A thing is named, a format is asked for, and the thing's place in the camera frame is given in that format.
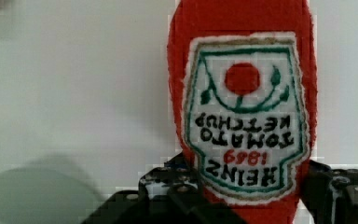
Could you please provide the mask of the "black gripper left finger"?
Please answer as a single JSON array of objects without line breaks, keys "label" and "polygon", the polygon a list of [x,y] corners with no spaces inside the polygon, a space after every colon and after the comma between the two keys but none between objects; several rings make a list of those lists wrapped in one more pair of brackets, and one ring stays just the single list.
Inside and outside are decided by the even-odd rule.
[{"label": "black gripper left finger", "polygon": [[143,175],[138,187],[149,212],[191,212],[205,204],[199,176],[182,153]]}]

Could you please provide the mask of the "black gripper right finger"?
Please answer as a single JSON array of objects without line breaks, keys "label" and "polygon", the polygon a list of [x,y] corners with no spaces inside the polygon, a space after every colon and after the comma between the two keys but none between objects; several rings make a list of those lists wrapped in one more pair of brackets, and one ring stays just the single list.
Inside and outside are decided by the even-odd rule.
[{"label": "black gripper right finger", "polygon": [[301,200],[315,224],[358,224],[358,169],[311,161]]}]

